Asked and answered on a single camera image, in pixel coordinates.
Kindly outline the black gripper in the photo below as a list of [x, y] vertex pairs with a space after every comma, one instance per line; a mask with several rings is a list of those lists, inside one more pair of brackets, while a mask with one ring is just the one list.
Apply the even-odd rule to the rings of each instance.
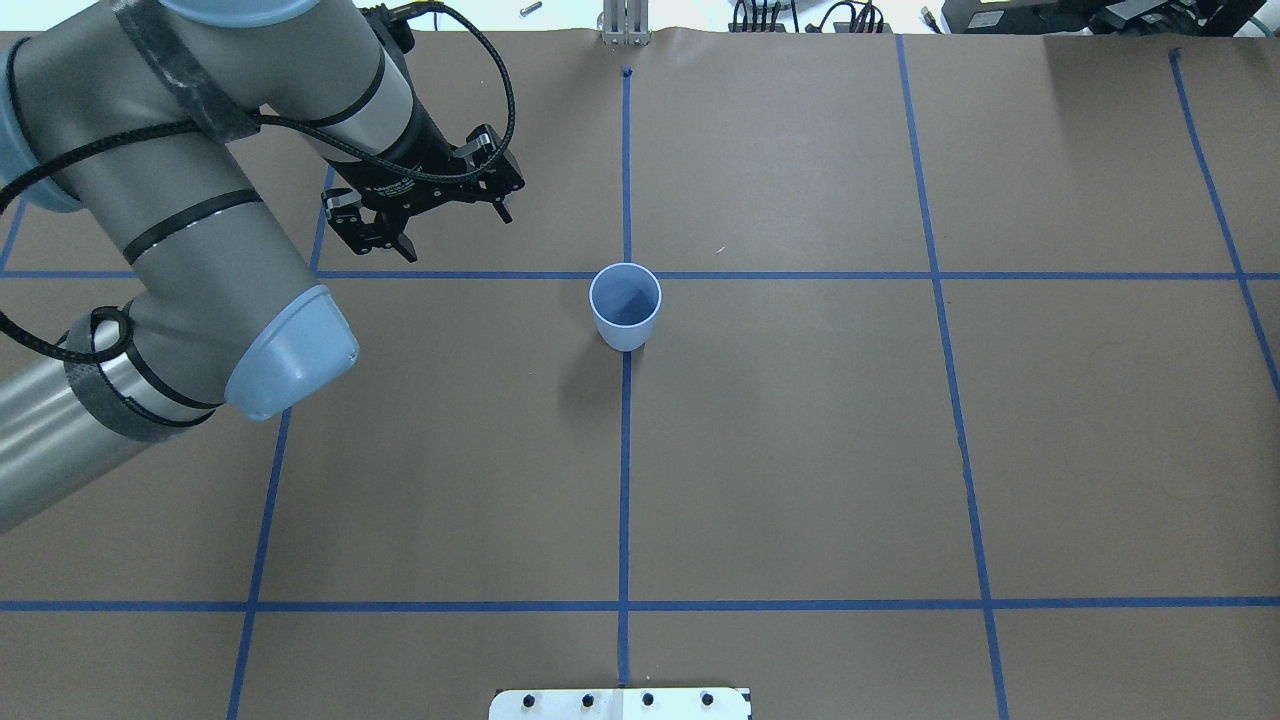
[[394, 250], [407, 263], [419, 260], [413, 241], [404, 234], [408, 220], [444, 204], [489, 204], [504, 224], [511, 224], [515, 218], [506, 197], [526, 182], [513, 152], [498, 151], [499, 141], [492, 126], [480, 124], [457, 147], [416, 101], [404, 132], [378, 155], [381, 160], [433, 176], [460, 176], [485, 161], [493, 164], [472, 179], [442, 183], [364, 160], [338, 161], [335, 173], [348, 184], [323, 192], [326, 223], [353, 251]]

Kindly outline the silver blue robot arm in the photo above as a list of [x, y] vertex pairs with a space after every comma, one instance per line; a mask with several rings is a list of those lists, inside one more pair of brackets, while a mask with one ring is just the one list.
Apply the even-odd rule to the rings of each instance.
[[360, 347], [332, 291], [230, 154], [296, 132], [342, 181], [329, 227], [356, 254], [416, 260], [404, 228], [524, 187], [506, 129], [445, 140], [406, 63], [440, 1], [97, 1], [3, 50], [3, 205], [87, 211], [142, 284], [42, 340], [3, 382], [3, 529], [223, 406], [268, 420], [346, 374]]

